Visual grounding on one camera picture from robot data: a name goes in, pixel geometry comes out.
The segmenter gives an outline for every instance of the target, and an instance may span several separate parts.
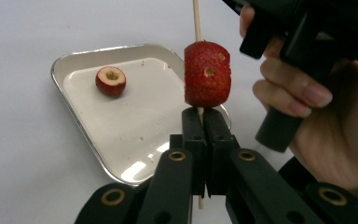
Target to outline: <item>wooden skewer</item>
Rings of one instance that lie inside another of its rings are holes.
[[[200,30],[200,12],[199,12],[199,0],[193,0],[193,12],[194,12],[194,28],[196,30],[196,41],[199,42],[202,40],[201,30]],[[203,125],[203,107],[198,107],[199,116],[201,125]],[[203,199],[199,195],[199,209],[203,209]]]
[[[193,0],[194,27],[196,29],[196,41],[201,41],[199,0]]]

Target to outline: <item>brass screw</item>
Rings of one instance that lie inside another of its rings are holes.
[[[110,194],[118,194],[118,197],[115,197],[114,200],[109,200],[107,197]],[[107,206],[118,205],[124,201],[125,195],[126,192],[122,189],[110,189],[103,194],[103,197],[101,198],[101,203]]]
[[[240,158],[243,161],[254,161],[255,160],[255,154],[248,151],[242,151],[238,154],[238,158]]]
[[[186,154],[181,151],[171,152],[168,156],[172,161],[183,161],[186,158]]]
[[[344,195],[342,195],[340,192],[338,192],[334,189],[322,187],[322,188],[319,188],[318,193],[319,193],[319,196],[323,200],[325,200],[333,205],[344,206],[345,204],[348,203],[347,198]]]

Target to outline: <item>clamp jaw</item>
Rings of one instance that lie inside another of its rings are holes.
[[[254,150],[240,148],[217,110],[182,112],[182,134],[153,177],[138,187],[112,183],[96,190],[76,224],[191,223],[193,195],[225,195],[232,223],[358,223],[358,200],[344,189],[311,183],[294,190]]]

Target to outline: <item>metal tray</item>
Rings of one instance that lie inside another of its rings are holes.
[[[97,71],[119,67],[127,86],[117,98],[95,86]],[[77,52],[57,59],[51,67],[81,132],[104,170],[116,181],[138,185],[152,176],[170,134],[181,133],[184,64],[173,51],[140,45]],[[224,107],[218,110],[230,119]]]

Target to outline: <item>white background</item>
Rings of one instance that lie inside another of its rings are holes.
[[[191,0],[0,0],[0,223],[73,223],[112,181],[54,86],[52,63],[75,51],[146,43],[183,58],[195,41],[192,13]],[[231,54],[231,132],[278,169],[291,154],[255,141],[265,116],[252,93],[260,61],[239,53],[238,15],[223,1],[200,0],[200,20],[202,37]],[[230,223],[224,198],[195,208],[193,223]]]

